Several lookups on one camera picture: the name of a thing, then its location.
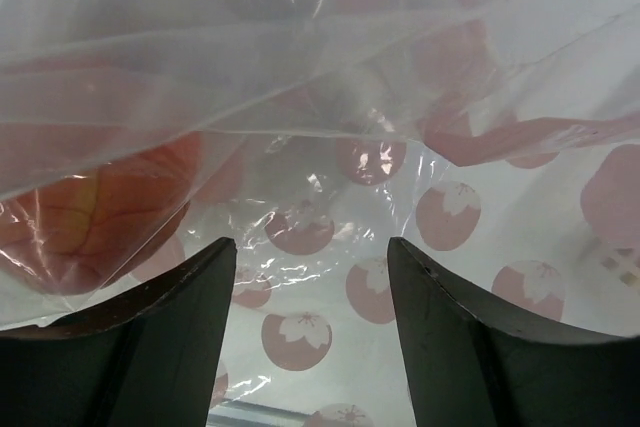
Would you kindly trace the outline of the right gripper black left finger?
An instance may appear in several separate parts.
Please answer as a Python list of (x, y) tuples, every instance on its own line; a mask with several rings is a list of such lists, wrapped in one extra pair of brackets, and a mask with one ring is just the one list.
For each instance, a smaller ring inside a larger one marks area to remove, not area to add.
[(2, 332), (2, 425), (205, 425), (235, 272), (221, 238), (47, 327)]

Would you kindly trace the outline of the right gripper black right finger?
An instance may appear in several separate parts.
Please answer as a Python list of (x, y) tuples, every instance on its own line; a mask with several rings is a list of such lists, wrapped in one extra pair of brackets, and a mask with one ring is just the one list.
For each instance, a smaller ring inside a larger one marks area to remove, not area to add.
[(401, 237), (387, 262), (417, 425), (638, 425), (637, 337), (520, 308)]

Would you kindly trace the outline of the clear zip top bag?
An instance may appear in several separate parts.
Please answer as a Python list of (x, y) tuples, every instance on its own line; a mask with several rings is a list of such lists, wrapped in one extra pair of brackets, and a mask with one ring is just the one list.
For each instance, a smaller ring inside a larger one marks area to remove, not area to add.
[(566, 325), (639, 339), (639, 0), (1, 0), (1, 204), (200, 134), (177, 231), (80, 295), (1, 270), (1, 334), (47, 327), (228, 238), (209, 410), (419, 426), (387, 249)]

